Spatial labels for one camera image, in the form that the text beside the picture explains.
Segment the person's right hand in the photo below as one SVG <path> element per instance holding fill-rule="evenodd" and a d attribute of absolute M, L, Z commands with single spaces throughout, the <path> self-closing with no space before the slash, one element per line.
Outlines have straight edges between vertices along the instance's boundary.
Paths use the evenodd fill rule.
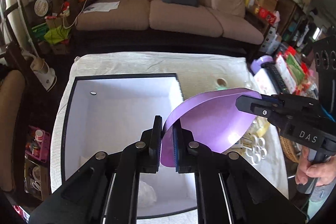
<path fill-rule="evenodd" d="M 295 174 L 295 183 L 306 185 L 309 178 L 318 178 L 316 186 L 329 185 L 335 179 L 335 156 L 327 162 L 312 164 L 307 159 L 308 155 L 309 149 L 303 146 Z"/>

